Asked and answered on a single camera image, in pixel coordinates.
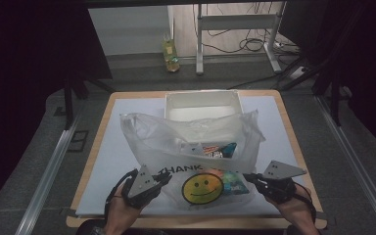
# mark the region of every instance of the white plastic bag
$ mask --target white plastic bag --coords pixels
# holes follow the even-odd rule
[[[250,173],[255,170],[259,143],[264,140],[258,127],[258,111],[227,117],[192,121],[173,121],[144,114],[121,115],[121,129],[138,163],[146,165],[152,174],[171,172],[172,179],[163,191],[179,208],[201,209],[227,203],[250,201],[254,195],[221,195],[206,207],[184,200],[181,187],[196,174],[210,170]],[[211,158],[202,153],[212,145],[235,144],[229,158]],[[255,186],[240,181],[254,192]]]

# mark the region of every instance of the smiley face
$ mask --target smiley face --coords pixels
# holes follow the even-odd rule
[[[224,190],[221,178],[212,173],[198,173],[189,177],[182,185],[182,196],[193,205],[215,201]]]

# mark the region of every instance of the table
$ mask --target table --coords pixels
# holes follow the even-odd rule
[[[112,94],[105,113],[103,115],[102,121],[99,126],[93,147],[90,151],[90,155],[81,176],[80,183],[77,187],[74,199],[71,203],[70,208],[76,210],[80,199],[83,195],[85,187],[89,181],[93,166],[96,162],[98,153],[101,148],[101,143],[105,135],[109,119],[112,114],[112,109],[115,104],[116,99],[140,99],[140,98],[163,98],[167,92],[166,91],[155,91],[155,92],[117,92]],[[301,152],[299,143],[296,139],[295,133],[293,131],[292,125],[289,121],[285,106],[282,102],[280,94],[274,90],[240,90],[239,94],[241,97],[248,96],[272,96],[276,102],[279,114],[282,118],[283,124],[287,136],[289,138],[291,147],[293,149],[293,154],[296,158],[296,162],[299,167],[305,168],[306,163]],[[310,179],[310,174],[307,173],[303,176],[304,184],[312,192],[313,204],[318,212],[322,212],[322,207],[319,203],[316,191],[313,187],[312,181]],[[77,218],[73,216],[68,216],[67,225],[70,227],[78,227],[82,222],[91,217]],[[264,215],[154,215],[154,214],[142,214],[132,227],[135,228],[162,228],[162,229],[176,229],[176,228],[198,228],[198,229],[284,229],[289,225],[289,222],[284,218],[278,216],[264,216]],[[324,228],[326,227],[326,220],[317,219],[315,223],[316,227]]]

